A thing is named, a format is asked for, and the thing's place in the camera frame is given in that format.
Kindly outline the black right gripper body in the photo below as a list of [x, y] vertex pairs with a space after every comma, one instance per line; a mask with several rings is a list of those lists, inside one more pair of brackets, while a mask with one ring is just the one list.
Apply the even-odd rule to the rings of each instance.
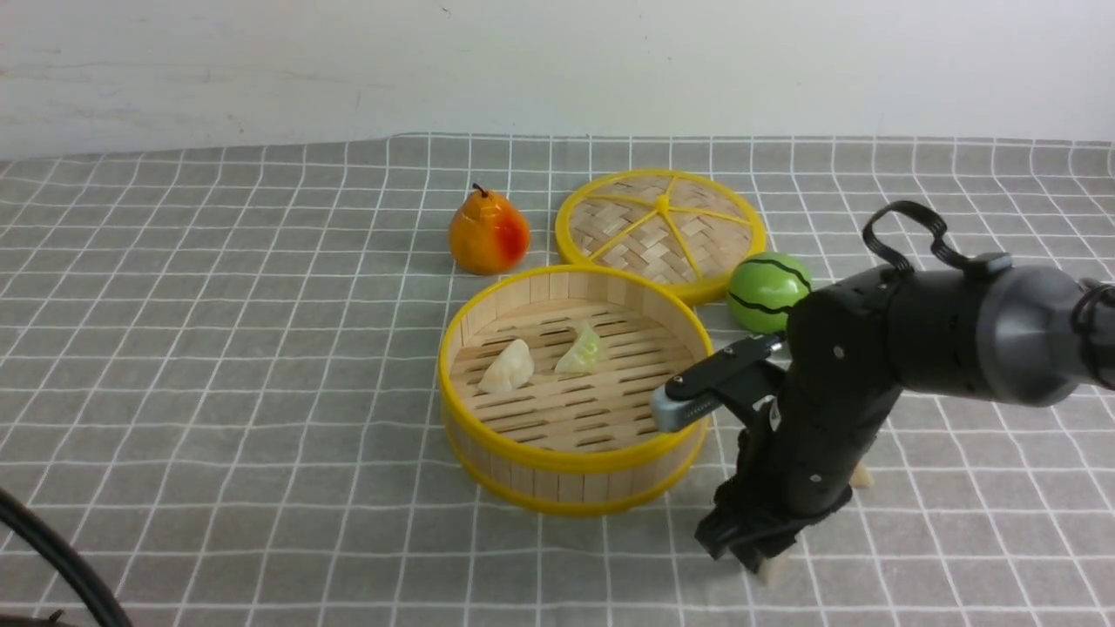
[[778, 394], [741, 431], [736, 471], [694, 538], [712, 558], [740, 541], [801, 531], [849, 503], [849, 480], [902, 390], [875, 353], [799, 347]]

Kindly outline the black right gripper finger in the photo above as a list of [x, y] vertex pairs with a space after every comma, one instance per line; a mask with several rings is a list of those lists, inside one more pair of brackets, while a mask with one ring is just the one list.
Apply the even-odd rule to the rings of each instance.
[[796, 544], [796, 531], [765, 536], [765, 538], [745, 540], [734, 544], [733, 554], [747, 570], [757, 573], [763, 560], [783, 556]]

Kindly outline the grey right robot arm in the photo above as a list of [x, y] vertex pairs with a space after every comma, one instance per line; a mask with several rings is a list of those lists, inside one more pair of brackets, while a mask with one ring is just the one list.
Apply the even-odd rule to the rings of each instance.
[[1051, 266], [983, 280], [876, 267], [808, 295], [785, 332], [733, 343], [676, 382], [741, 421], [735, 473], [694, 538], [758, 571], [849, 503], [902, 393], [1048, 408], [1083, 384], [1112, 389], [1112, 284]]

